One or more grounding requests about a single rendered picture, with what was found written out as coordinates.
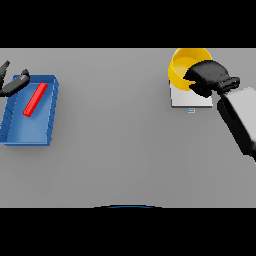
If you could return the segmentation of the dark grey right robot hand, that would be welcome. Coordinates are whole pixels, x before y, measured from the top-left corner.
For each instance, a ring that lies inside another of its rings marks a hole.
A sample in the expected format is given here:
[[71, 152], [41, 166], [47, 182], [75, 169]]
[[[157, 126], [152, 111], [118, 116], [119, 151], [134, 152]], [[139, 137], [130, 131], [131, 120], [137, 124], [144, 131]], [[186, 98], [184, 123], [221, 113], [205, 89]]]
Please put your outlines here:
[[193, 64], [185, 73], [184, 79], [190, 81], [189, 88], [197, 95], [208, 98], [215, 91], [219, 96], [237, 89], [239, 77], [231, 77], [228, 70], [219, 62], [204, 60]]

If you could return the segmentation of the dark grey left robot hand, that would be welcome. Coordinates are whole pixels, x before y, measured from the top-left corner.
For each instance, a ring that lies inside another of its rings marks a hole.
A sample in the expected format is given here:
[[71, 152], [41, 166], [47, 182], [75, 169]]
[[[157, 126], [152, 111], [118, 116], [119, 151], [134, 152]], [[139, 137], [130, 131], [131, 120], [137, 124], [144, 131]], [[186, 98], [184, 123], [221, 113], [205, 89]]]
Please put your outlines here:
[[11, 97], [30, 83], [29, 71], [24, 69], [16, 79], [12, 80], [8, 84], [5, 84], [4, 79], [9, 65], [10, 61], [6, 60], [0, 66], [0, 97]]

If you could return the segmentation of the red beaker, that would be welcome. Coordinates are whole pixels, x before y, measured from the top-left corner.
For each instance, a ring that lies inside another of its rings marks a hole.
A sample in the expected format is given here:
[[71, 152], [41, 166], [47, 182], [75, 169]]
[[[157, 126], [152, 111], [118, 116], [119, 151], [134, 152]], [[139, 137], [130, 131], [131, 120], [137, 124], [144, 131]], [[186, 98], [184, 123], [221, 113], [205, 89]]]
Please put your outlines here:
[[32, 94], [30, 100], [26, 104], [26, 107], [23, 110], [23, 115], [25, 117], [31, 117], [33, 112], [35, 111], [36, 107], [38, 106], [38, 103], [40, 102], [42, 96], [44, 95], [46, 89], [48, 88], [48, 85], [46, 83], [40, 82]]

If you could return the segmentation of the yellow bowl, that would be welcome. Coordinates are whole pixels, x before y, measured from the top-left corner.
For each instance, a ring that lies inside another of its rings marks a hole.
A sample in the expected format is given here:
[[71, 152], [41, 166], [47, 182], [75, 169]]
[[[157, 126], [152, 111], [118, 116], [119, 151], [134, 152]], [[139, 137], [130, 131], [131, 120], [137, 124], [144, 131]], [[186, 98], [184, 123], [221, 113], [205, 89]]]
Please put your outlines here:
[[168, 79], [179, 90], [189, 91], [193, 80], [184, 79], [188, 69], [204, 60], [211, 60], [212, 56], [206, 48], [178, 48], [175, 50], [168, 66]]

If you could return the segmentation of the pale square measuring scale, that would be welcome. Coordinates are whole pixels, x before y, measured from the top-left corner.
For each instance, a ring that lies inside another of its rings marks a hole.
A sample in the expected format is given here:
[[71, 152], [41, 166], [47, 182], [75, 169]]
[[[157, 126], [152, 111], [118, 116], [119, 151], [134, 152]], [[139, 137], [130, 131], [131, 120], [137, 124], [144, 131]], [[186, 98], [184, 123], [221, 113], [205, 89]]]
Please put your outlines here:
[[184, 91], [170, 84], [171, 106], [177, 108], [212, 107], [212, 98], [204, 98], [194, 91]]

